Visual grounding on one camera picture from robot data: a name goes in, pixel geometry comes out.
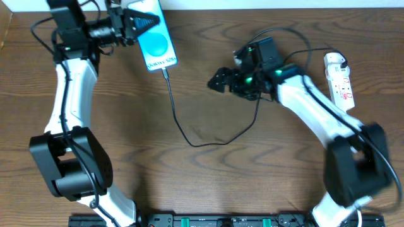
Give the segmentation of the blue Galaxy smartphone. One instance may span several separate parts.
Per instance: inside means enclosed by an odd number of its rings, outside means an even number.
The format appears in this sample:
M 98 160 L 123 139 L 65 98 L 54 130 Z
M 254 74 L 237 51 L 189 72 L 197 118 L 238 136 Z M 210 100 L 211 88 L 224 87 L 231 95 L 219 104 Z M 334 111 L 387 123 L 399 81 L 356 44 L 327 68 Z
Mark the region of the blue Galaxy smartphone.
M 136 1 L 128 4 L 129 9 L 158 16 L 160 23 L 138 37 L 146 68 L 155 71 L 177 64 L 175 49 L 165 22 L 159 0 Z

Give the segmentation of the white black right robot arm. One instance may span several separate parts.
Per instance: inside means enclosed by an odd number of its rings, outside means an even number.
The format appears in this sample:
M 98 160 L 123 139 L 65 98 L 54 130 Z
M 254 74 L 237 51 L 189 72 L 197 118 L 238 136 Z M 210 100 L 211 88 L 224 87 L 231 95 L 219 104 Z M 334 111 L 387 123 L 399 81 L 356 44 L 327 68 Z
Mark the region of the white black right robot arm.
M 229 90 L 250 101 L 269 94 L 296 114 L 325 148 L 326 193 L 311 211 L 315 226 L 340 226 L 396 180 L 383 128 L 363 124 L 335 97 L 327 98 L 302 68 L 282 59 L 272 38 L 242 47 L 234 61 L 236 68 L 218 69 L 209 89 Z

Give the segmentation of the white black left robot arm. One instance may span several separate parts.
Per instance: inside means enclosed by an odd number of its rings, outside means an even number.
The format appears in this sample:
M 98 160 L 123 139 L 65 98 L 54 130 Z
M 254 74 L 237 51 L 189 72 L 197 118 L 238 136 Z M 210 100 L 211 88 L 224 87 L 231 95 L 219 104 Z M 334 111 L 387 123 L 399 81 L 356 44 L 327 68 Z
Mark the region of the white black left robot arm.
M 114 183 L 111 160 L 90 129 L 91 107 L 104 48 L 133 45 L 160 18 L 119 1 L 107 1 L 107 16 L 93 21 L 76 0 L 48 5 L 56 23 L 47 50 L 57 90 L 49 123 L 30 139 L 30 153 L 53 196 L 88 206 L 107 226 L 145 226 L 135 201 Z

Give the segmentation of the white charger adapter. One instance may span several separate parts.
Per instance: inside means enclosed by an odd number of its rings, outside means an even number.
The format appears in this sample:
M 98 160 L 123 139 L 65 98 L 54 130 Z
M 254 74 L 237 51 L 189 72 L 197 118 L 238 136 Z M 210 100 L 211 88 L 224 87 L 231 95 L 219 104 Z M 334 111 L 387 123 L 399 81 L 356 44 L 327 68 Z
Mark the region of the white charger adapter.
M 342 68 L 340 64 L 328 64 L 325 67 L 325 73 L 328 80 L 337 80 L 349 77 L 350 68 L 348 66 Z

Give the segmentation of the white power strip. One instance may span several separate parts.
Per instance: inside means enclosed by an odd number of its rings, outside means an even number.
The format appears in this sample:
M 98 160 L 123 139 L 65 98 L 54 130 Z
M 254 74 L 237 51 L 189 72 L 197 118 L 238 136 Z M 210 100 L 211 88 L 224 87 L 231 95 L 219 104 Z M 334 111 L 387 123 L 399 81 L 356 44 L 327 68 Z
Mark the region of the white power strip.
M 330 52 L 324 57 L 324 66 L 328 64 L 340 64 L 342 68 L 347 67 L 347 60 L 340 53 Z M 331 101 L 342 111 L 347 112 L 354 108 L 354 96 L 350 78 L 328 80 Z

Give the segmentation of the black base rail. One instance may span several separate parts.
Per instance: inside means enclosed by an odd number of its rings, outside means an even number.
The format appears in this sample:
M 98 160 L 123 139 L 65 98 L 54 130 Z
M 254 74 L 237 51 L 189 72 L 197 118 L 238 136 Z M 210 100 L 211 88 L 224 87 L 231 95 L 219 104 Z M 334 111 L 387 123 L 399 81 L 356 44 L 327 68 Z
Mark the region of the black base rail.
M 153 214 L 142 221 L 147 227 L 269 227 L 269 226 L 316 226 L 314 220 L 305 214 L 283 213 L 272 216 L 173 216 Z M 351 215 L 340 226 L 358 226 L 357 214 Z M 69 227 L 107 226 L 99 216 L 70 216 Z M 362 226 L 385 227 L 383 216 L 366 214 L 362 216 Z

